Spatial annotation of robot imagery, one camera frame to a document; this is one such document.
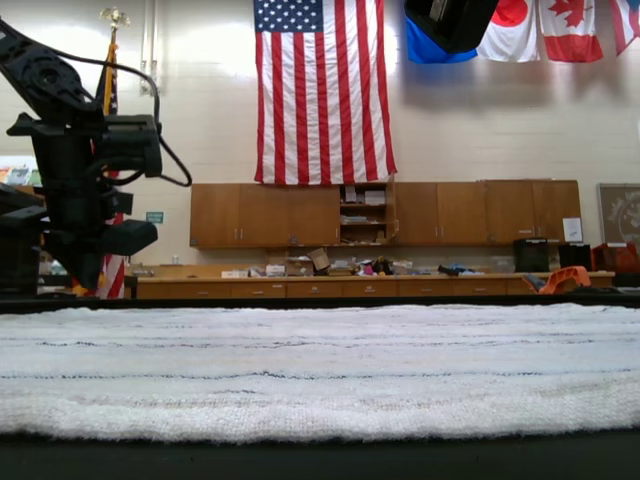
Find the white paper sign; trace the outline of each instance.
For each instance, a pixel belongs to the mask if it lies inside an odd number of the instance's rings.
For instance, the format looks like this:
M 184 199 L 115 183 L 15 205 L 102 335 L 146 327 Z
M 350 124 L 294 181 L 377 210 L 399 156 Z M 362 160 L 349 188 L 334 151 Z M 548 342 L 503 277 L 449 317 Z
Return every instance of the white paper sign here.
M 564 241 L 582 242 L 582 220 L 580 218 L 563 218 Z

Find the red circle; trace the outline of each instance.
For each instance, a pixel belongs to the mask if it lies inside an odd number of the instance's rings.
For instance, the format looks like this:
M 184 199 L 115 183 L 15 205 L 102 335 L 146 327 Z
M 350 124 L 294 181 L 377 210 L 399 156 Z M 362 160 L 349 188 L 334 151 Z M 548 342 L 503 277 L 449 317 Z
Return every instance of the red circle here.
M 491 21 L 501 27 L 517 27 L 527 18 L 526 0 L 500 0 Z

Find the bulletin board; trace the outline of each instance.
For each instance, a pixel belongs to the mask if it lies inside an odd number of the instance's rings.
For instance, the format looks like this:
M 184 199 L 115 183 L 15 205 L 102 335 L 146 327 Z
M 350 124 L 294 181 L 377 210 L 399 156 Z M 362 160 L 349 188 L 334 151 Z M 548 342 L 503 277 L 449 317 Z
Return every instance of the bulletin board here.
M 605 243 L 640 243 L 640 184 L 598 185 Z

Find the lower cabinet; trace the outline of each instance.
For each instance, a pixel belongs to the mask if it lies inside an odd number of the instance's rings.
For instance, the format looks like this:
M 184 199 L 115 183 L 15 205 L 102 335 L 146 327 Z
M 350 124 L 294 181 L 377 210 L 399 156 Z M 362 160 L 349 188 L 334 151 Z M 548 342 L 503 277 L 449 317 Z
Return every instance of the lower cabinet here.
M 345 282 L 342 287 L 344 297 L 396 297 L 398 291 L 393 280 L 376 280 L 373 282 Z
M 611 287 L 613 277 L 591 279 L 594 287 Z M 565 285 L 571 291 L 574 284 Z M 521 278 L 443 278 L 432 280 L 229 281 L 196 283 L 140 283 L 141 300 L 223 298 L 366 298 L 535 295 Z
M 342 284 L 339 282 L 298 282 L 287 285 L 289 298 L 340 298 Z
M 453 295 L 451 280 L 400 280 L 399 297 L 450 297 Z
M 460 297 L 480 295 L 506 295 L 505 280 L 456 280 L 453 282 L 453 293 Z
M 285 298 L 286 284 L 282 282 L 247 282 L 231 285 L 231 298 Z

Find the gold flagpole finial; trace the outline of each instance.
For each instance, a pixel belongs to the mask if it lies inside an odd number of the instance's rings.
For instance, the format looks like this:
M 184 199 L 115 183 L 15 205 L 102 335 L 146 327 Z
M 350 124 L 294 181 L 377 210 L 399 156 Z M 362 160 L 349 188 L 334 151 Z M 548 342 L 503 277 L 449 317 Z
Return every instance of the gold flagpole finial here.
M 118 10 L 116 7 L 106 8 L 100 13 L 100 18 L 111 22 L 111 30 L 117 32 L 120 27 L 130 27 L 131 20 L 129 16 Z

